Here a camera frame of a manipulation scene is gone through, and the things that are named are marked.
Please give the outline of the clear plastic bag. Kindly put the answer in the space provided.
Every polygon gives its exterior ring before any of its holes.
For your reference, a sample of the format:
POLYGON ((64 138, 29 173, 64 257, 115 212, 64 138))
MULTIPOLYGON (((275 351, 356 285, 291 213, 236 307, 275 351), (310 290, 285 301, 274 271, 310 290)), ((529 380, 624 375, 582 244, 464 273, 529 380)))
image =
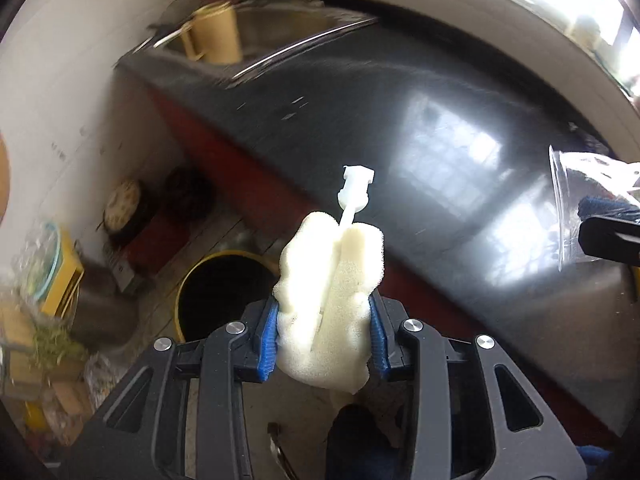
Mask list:
POLYGON ((587 152, 549 150, 556 215, 559 266, 604 260, 587 256, 579 227, 594 216, 639 224, 639 165, 587 152))

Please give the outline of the white foam sponge brush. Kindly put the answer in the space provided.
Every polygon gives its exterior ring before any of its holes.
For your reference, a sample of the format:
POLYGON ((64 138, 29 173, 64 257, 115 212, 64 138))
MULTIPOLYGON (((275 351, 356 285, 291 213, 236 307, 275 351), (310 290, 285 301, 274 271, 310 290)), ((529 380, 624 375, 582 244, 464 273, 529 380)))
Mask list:
POLYGON ((346 166, 341 218, 307 214, 280 257, 277 366, 302 384, 357 393, 369 380, 370 297, 384 276, 384 235, 359 223, 374 171, 346 166))

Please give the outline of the yellow trash bin black liner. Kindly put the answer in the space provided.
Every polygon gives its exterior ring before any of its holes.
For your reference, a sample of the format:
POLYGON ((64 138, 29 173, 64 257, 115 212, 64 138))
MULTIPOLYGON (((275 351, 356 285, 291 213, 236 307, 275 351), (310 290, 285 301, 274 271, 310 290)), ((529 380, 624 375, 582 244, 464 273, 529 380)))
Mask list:
POLYGON ((262 256, 242 250, 214 252, 183 278, 174 305, 178 341, 205 339, 239 321, 245 307, 268 297, 278 271, 262 256))

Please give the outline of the yellow box with clutter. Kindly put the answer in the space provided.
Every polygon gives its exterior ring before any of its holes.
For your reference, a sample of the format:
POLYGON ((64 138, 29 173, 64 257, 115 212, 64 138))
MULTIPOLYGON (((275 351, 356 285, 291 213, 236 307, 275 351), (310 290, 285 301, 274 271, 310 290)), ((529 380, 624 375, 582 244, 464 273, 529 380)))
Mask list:
POLYGON ((40 221, 14 260, 20 296, 40 323, 63 322, 85 274, 74 242, 56 222, 40 221))

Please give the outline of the round woven lid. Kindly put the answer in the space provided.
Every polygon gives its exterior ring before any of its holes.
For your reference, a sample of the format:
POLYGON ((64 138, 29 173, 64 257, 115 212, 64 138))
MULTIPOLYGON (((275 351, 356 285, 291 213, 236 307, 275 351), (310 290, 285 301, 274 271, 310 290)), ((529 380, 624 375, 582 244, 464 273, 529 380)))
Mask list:
POLYGON ((137 180, 122 182, 111 192, 103 211, 104 228, 109 233, 119 233, 136 213, 142 189, 137 180))

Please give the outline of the yellow plastic mug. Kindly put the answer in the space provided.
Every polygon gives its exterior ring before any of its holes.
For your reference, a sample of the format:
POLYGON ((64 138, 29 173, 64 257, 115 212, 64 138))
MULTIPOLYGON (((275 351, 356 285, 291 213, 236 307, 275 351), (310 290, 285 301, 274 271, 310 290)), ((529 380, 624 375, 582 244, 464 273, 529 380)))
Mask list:
POLYGON ((195 10, 180 27, 180 38, 191 61, 233 65, 243 59, 238 22, 229 1, 195 10))

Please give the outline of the stainless steel sink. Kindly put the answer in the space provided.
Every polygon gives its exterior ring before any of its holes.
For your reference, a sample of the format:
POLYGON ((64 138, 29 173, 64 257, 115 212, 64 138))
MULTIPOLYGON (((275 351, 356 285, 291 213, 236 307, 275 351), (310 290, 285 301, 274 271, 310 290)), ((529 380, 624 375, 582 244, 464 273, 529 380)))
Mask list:
POLYGON ((320 0, 248 0, 238 4, 235 12, 240 62, 215 65, 190 60, 176 25, 163 25, 130 54, 192 70, 233 87, 295 55, 376 22, 370 14, 325 6, 320 0))

